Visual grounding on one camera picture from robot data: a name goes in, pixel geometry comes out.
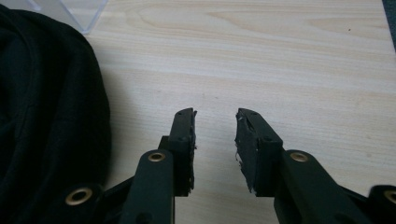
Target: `light wood grain surface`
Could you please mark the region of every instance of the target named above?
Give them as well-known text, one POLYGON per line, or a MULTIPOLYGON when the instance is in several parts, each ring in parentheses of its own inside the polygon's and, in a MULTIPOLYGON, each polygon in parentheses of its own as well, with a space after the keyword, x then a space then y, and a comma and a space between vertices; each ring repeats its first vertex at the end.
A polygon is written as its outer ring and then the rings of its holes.
POLYGON ((286 149, 367 195, 396 185, 396 57, 380 0, 109 0, 86 35, 111 104, 107 188, 194 107, 195 190, 176 223, 277 223, 235 161, 235 113, 255 110, 286 149))

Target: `brass grommet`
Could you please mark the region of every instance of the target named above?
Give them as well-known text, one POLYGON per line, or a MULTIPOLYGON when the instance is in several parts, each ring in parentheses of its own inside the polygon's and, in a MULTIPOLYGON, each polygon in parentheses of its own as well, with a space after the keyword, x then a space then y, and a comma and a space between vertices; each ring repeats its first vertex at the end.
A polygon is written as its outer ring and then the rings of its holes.
POLYGON ((290 154, 291 158, 294 159, 295 161, 308 161, 308 157, 305 156, 305 154, 301 153, 301 152, 293 152, 290 154))
POLYGON ((154 152, 148 156, 149 161, 163 161, 165 160, 165 154, 161 152, 154 152))
POLYGON ((396 203, 396 190, 385 190, 384 195, 392 203, 396 203))
POLYGON ((75 189, 64 200, 68 205, 75 206, 87 202, 92 196, 89 188, 75 189))

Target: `black bracket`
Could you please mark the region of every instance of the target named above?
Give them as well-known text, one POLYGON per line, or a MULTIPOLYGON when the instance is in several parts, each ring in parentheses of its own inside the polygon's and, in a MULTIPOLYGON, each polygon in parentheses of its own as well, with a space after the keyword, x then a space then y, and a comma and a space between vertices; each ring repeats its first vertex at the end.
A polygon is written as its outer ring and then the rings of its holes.
POLYGON ((285 151, 259 113, 240 108, 236 119, 247 186, 257 197, 275 197, 281 224, 396 223, 396 187, 374 186, 365 198, 337 185, 312 155, 285 151))
POLYGON ((40 223, 174 223, 175 196, 193 189, 195 115, 192 108, 175 114, 170 134, 140 158, 135 176, 106 191, 98 184, 75 185, 52 202, 40 223))

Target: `table surface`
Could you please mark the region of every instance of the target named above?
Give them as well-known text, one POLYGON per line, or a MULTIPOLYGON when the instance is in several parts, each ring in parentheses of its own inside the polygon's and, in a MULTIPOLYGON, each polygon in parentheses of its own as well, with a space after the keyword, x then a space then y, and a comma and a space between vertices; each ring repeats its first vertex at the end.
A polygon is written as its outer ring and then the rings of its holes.
POLYGON ((196 117, 195 189, 176 223, 277 223, 235 160, 238 107, 368 195, 396 185, 396 56, 381 0, 110 0, 89 35, 111 106, 106 187, 178 110, 196 117))

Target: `black fabric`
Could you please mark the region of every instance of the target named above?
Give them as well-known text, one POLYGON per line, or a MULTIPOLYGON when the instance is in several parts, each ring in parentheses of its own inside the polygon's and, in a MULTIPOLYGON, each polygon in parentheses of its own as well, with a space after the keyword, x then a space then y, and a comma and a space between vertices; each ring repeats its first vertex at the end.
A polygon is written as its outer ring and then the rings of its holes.
POLYGON ((64 189, 105 179, 109 106, 73 28, 0 5, 0 223, 37 223, 64 189))
POLYGON ((393 40, 393 47, 396 50, 396 1, 382 0, 389 25, 390 34, 393 40))

